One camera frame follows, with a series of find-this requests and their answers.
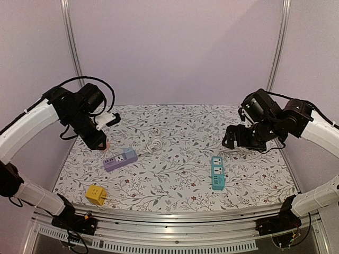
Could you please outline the pink charger plug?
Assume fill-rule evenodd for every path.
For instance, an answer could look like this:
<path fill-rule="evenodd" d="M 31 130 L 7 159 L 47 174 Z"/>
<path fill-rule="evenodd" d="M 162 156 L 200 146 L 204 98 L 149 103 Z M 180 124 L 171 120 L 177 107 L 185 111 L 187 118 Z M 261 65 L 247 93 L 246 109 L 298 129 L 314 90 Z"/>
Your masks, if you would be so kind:
<path fill-rule="evenodd" d="M 102 152 L 107 152 L 110 148 L 110 144 L 107 142 L 106 143 L 106 148 L 104 150 L 102 150 Z"/>

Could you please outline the yellow cube socket adapter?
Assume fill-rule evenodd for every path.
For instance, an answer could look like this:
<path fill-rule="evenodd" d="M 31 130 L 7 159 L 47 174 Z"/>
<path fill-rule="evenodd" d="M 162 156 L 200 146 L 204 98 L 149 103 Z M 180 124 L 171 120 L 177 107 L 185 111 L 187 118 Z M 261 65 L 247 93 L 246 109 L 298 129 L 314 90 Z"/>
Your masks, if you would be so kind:
<path fill-rule="evenodd" d="M 85 194 L 85 197 L 90 203 L 103 206 L 107 197 L 107 192 L 103 187 L 90 185 Z"/>

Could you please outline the blue charger plug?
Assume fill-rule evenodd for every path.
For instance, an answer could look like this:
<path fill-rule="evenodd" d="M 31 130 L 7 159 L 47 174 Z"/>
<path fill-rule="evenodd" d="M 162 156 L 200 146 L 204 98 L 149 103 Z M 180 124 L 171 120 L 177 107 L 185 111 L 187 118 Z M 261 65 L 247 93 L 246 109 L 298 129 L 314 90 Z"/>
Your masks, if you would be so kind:
<path fill-rule="evenodd" d="M 127 161 L 136 161 L 138 159 L 138 156 L 137 156 L 135 150 L 132 147 L 125 148 L 123 150 L 123 153 L 124 153 Z"/>

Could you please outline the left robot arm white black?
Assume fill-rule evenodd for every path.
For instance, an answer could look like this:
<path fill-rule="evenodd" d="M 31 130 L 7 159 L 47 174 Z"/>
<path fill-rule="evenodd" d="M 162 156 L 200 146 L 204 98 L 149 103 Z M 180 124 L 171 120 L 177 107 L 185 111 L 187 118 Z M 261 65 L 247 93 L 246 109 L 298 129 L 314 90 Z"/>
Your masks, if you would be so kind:
<path fill-rule="evenodd" d="M 64 126 L 71 126 L 89 149 L 106 150 L 106 135 L 91 116 L 105 101 L 99 88 L 90 83 L 76 93 L 54 87 L 6 126 L 1 131 L 1 196 L 15 197 L 21 202 L 49 212 L 54 226 L 93 235 L 97 219 L 90 215 L 77 215 L 75 208 L 65 197 L 20 175 L 11 160 L 36 135 L 57 121 Z"/>

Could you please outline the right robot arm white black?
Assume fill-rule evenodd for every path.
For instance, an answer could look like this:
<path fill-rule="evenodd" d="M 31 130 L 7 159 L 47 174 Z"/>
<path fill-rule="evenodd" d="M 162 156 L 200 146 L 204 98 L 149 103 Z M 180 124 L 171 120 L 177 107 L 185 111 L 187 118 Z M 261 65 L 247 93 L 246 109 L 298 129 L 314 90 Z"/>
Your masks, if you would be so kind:
<path fill-rule="evenodd" d="M 286 139 L 293 136 L 302 142 L 301 152 L 295 142 L 290 142 L 288 155 L 294 166 L 304 162 L 315 172 L 330 157 L 338 157 L 338 124 L 308 100 L 260 88 L 245 97 L 238 114 L 242 124 L 227 126 L 222 140 L 222 146 L 228 149 L 265 153 L 269 141 L 277 139 L 285 146 Z M 307 192 L 287 197 L 278 214 L 256 220 L 255 229 L 259 235 L 268 235 L 298 228 L 302 216 L 334 203 L 338 203 L 338 175 Z"/>

